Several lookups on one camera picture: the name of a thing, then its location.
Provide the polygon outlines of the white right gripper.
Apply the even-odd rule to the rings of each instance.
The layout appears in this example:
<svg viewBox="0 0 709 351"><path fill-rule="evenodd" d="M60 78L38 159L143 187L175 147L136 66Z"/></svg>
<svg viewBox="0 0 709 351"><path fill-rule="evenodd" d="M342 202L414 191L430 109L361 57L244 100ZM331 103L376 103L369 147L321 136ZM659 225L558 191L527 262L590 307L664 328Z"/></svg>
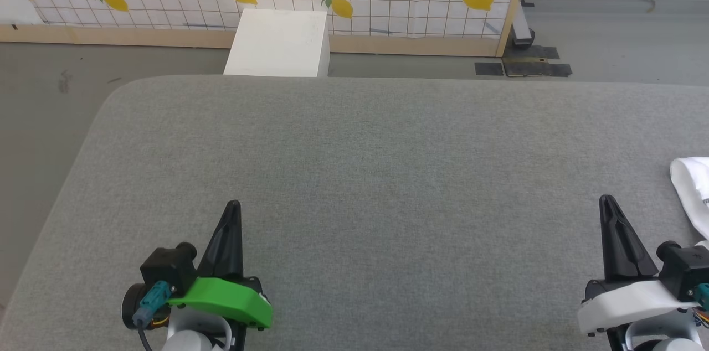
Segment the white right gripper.
<svg viewBox="0 0 709 351"><path fill-rule="evenodd" d="M617 200L600 197L600 229L606 283L591 280L578 310L581 333L616 332L618 337L697 337L701 286L669 290Z"/></svg>

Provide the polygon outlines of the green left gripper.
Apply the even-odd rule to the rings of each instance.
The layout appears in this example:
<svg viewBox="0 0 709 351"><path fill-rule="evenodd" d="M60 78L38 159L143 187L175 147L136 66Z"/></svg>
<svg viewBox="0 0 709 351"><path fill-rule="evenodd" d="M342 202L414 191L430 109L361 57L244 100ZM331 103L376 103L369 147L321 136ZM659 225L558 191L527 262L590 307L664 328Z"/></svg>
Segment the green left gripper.
<svg viewBox="0 0 709 351"><path fill-rule="evenodd" d="M169 298L168 305L190 307L248 327L271 328L273 306L261 291L222 280L240 280L243 270L241 205L238 200L230 200L198 265L201 277L184 296Z"/></svg>

